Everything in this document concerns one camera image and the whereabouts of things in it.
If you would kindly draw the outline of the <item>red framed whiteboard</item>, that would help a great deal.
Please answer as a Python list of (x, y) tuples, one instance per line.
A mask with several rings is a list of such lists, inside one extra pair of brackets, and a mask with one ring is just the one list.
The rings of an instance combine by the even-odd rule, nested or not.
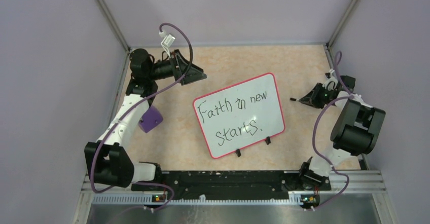
[(192, 106), (213, 159), (286, 128), (276, 78), (270, 72), (197, 97)]

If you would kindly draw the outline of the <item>purple wedge eraser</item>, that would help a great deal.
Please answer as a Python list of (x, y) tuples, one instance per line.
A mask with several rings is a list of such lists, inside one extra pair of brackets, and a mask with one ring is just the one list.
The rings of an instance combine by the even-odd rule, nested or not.
[(144, 133), (148, 133), (163, 122), (163, 116), (160, 111), (151, 106), (139, 119), (139, 127)]

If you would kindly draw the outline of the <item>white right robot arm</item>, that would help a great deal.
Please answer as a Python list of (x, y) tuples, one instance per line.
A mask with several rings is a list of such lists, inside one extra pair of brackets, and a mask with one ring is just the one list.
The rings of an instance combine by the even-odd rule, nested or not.
[(342, 82), (329, 78), (298, 101), (321, 109), (329, 106), (341, 109), (330, 135), (332, 145), (301, 165), (297, 176), (298, 185), (310, 190), (328, 181), (332, 168), (343, 161), (361, 154), (369, 154), (375, 147), (386, 112), (363, 101), (353, 92), (355, 78), (341, 76)]

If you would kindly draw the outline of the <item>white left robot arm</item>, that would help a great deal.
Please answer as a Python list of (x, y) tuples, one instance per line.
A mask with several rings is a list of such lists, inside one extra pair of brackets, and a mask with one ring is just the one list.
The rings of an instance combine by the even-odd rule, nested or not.
[(156, 61), (145, 49), (130, 53), (131, 79), (123, 102), (106, 131), (84, 147), (84, 156), (91, 189), (102, 193), (96, 184), (126, 188), (143, 181), (150, 190), (162, 185), (157, 163), (134, 163), (126, 152), (133, 133), (147, 111), (152, 109), (155, 97), (176, 84), (187, 85), (207, 76), (194, 65), (194, 51), (189, 46), (190, 58), (186, 59), (175, 49), (165, 59)]

